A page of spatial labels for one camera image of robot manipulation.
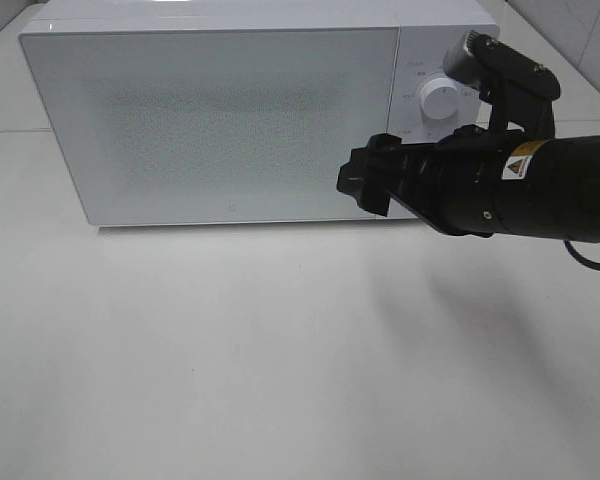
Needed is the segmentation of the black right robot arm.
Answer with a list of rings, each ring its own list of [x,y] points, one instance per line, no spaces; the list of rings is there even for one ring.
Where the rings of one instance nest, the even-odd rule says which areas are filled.
[[[445,235],[600,243],[600,136],[532,140],[474,125],[437,143],[379,134],[352,150],[336,188],[376,215],[396,202]]]

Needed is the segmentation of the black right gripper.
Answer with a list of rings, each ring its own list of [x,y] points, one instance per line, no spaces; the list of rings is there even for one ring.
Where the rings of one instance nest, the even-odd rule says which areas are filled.
[[[395,135],[373,135],[367,148],[353,149],[340,167],[336,189],[381,217],[388,215],[391,198],[446,235],[502,233],[493,195],[505,157],[524,139],[519,129],[494,133],[476,125],[460,127],[437,143],[404,144]],[[367,169],[371,155],[379,155],[387,193]]]

